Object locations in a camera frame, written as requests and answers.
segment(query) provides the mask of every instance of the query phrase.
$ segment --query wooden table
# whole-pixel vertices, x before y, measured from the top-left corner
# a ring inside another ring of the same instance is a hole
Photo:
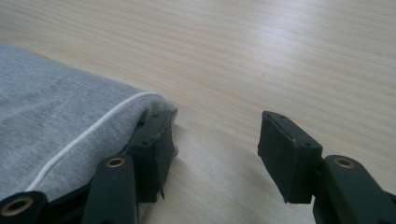
[[[263,110],[396,193],[394,1],[0,0],[0,41],[178,106],[180,153],[143,223],[313,223],[257,156]]]

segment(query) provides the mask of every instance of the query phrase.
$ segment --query screw hole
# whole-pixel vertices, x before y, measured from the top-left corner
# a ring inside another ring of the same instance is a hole
[[[22,197],[16,199],[1,209],[0,214],[3,217],[12,217],[15,216],[26,209],[28,209],[33,204],[33,199],[31,197]]]
[[[341,167],[348,168],[348,169],[355,167],[355,164],[352,161],[349,161],[344,158],[334,159],[334,163]]]
[[[111,159],[106,163],[107,167],[119,167],[122,166],[125,163],[125,160],[122,158],[115,158],[115,159]]]

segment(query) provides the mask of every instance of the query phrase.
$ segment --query white seam trim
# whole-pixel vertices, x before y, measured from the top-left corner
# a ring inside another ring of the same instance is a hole
[[[98,129],[101,125],[103,125],[106,121],[108,121],[116,112],[122,109],[124,106],[129,103],[139,100],[148,96],[160,96],[161,95],[155,91],[144,91],[139,92],[136,95],[131,96],[130,98],[122,101],[118,105],[114,106],[111,110],[109,110],[105,115],[103,115],[99,120],[97,120],[89,129],[87,129],[84,133],[82,133],[79,137],[69,143],[66,147],[64,147],[61,151],[59,151],[54,157],[52,157],[44,166],[41,168],[38,175],[35,177],[35,180],[29,185],[26,191],[34,190],[38,187],[38,185],[43,182],[46,175],[50,172],[52,167],[54,167],[63,157],[67,155],[67,153],[75,147],[82,139],[84,139],[89,134],[93,133],[96,129]]]

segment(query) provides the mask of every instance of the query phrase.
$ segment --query black plastic part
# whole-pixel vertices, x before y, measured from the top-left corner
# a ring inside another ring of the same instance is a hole
[[[90,186],[91,183],[50,202],[40,220],[43,223],[56,224],[80,223]]]
[[[340,219],[332,204],[322,204],[318,200],[314,202],[314,217],[317,224],[338,224]]]
[[[396,206],[396,195],[391,194],[391,193],[388,193],[388,192],[387,192],[387,194],[388,194],[389,198],[392,200],[392,202],[393,202],[393,203],[395,204],[395,206]]]
[[[155,203],[158,193],[164,197],[163,186],[168,177],[175,146],[172,141],[172,113],[153,114],[126,147],[127,155],[134,158],[137,200]]]
[[[311,203],[322,146],[290,119],[262,113],[258,154],[286,203]]]
[[[134,161],[115,156],[101,161],[91,183],[83,224],[138,223]]]
[[[328,156],[321,172],[341,223],[396,224],[394,202],[359,162]]]
[[[14,194],[0,202],[0,223],[34,224],[47,204],[46,195],[38,191]]]

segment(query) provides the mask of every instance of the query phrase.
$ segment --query gray fabric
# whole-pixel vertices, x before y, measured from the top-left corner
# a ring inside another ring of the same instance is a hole
[[[141,92],[0,43],[0,200],[24,191],[54,155],[114,106]],[[136,123],[176,109],[160,96],[126,105],[72,148],[36,188],[50,200],[86,184]]]

